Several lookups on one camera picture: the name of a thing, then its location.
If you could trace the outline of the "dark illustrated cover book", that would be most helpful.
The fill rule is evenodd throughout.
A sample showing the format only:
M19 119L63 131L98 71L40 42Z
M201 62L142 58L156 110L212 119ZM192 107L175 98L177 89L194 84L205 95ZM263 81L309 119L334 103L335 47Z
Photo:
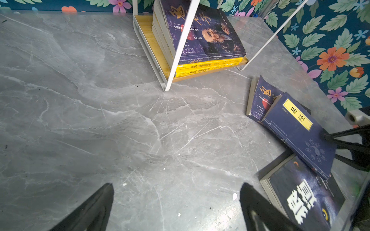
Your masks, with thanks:
M163 55L172 65L188 15L190 1L155 1L152 31ZM200 4L179 64L243 58L246 51L226 15Z

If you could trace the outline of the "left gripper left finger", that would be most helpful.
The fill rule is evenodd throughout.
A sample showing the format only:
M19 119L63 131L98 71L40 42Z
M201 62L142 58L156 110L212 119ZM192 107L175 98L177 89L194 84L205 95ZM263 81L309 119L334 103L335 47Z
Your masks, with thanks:
M105 231L114 200L114 187L104 184L52 231Z

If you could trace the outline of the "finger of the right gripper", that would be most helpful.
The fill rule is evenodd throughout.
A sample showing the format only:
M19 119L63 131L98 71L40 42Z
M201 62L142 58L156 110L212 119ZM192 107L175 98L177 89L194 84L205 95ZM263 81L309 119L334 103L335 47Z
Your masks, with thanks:
M355 135L358 135L361 138L361 143L345 140L345 138L347 137L354 138ZM370 151L370 125L365 125L332 134L325 133L323 135L323 138L325 141L337 145L337 149L357 152Z
M335 158L360 171L370 171L370 155L358 151L351 152L352 159L335 155Z

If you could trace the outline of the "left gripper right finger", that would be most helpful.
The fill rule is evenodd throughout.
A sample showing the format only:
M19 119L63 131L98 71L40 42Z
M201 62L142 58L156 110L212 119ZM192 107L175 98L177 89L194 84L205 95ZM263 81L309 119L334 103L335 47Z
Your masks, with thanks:
M246 182L240 190L240 203L248 231L301 230Z

